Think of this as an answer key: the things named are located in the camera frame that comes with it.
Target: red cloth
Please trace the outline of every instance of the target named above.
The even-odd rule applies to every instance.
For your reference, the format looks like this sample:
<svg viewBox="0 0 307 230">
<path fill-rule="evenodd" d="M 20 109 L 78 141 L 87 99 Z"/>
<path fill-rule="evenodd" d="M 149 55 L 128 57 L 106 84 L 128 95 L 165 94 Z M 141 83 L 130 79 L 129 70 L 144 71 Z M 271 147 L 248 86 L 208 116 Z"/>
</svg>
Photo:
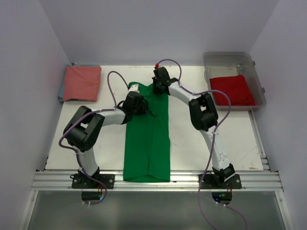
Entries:
<svg viewBox="0 0 307 230">
<path fill-rule="evenodd" d="M 76 99 L 96 102 L 100 88 L 100 66 L 67 66 L 63 101 Z"/>
<path fill-rule="evenodd" d="M 224 92 L 230 99 L 231 105 L 257 105 L 253 94 L 243 75 L 210 79 L 211 89 Z M 227 99 L 220 93 L 214 92 L 217 105 L 228 105 Z"/>
</svg>

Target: gray wall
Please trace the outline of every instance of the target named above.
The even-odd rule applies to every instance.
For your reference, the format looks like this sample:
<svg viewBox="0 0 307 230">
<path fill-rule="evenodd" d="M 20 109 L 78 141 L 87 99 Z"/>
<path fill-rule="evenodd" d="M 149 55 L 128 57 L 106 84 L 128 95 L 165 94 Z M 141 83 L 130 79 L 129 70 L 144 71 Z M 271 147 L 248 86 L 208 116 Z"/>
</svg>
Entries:
<svg viewBox="0 0 307 230">
<path fill-rule="evenodd" d="M 38 0 L 0 1 L 0 229 L 15 230 L 42 168 L 68 59 Z"/>
<path fill-rule="evenodd" d="M 40 0 L 71 62 L 202 64 L 247 51 L 278 0 Z"/>
<path fill-rule="evenodd" d="M 279 170 L 296 229 L 306 229 L 307 1 L 280 0 L 251 55 L 266 90 L 256 113 L 273 170 Z"/>
</svg>

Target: green towel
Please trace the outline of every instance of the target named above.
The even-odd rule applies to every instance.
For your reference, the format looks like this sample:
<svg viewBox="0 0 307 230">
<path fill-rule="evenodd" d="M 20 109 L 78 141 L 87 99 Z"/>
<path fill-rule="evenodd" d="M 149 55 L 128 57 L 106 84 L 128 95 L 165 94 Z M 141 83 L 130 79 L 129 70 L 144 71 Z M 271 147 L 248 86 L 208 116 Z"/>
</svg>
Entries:
<svg viewBox="0 0 307 230">
<path fill-rule="evenodd" d="M 151 113 L 135 115 L 127 123 L 124 181 L 170 181 L 170 140 L 168 137 L 168 95 L 154 95 L 153 85 L 138 82 Z"/>
</svg>

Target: pink cloth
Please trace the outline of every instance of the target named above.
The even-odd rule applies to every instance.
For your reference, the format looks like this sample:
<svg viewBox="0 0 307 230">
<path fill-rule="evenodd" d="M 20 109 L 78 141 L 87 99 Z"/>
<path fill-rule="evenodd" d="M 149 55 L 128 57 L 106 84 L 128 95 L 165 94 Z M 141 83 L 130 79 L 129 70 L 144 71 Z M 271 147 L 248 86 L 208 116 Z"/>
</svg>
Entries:
<svg viewBox="0 0 307 230">
<path fill-rule="evenodd" d="M 63 101 L 76 99 L 96 102 L 100 88 L 100 66 L 67 66 Z"/>
</svg>

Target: clear plastic container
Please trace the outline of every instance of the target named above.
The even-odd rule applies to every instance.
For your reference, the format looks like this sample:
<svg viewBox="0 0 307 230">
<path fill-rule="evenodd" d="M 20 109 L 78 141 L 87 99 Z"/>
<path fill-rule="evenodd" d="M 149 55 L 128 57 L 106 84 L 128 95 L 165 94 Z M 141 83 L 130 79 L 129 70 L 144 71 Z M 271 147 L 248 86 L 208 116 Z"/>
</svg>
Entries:
<svg viewBox="0 0 307 230">
<path fill-rule="evenodd" d="M 253 62 L 248 53 L 244 52 L 207 52 L 203 54 L 205 65 L 205 79 L 209 90 L 210 79 L 231 77 L 242 74 L 253 94 L 257 105 L 232 106 L 233 111 L 248 111 L 263 107 L 266 104 L 264 89 L 261 87 Z M 213 101 L 217 110 L 227 110 L 228 106 L 221 106 Z"/>
</svg>

